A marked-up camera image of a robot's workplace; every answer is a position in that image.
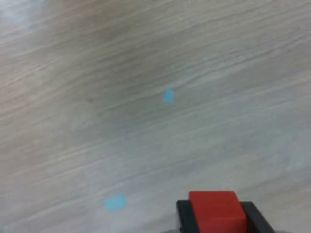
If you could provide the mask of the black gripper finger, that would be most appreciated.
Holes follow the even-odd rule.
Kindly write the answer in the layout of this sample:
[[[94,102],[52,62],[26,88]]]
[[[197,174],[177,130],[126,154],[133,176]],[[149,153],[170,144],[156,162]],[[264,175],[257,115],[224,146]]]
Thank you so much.
[[[195,214],[190,200],[178,200],[176,202],[178,215],[178,230],[180,233],[199,233]]]
[[[251,201],[241,201],[241,205],[246,214],[247,233],[275,233],[260,210]]]

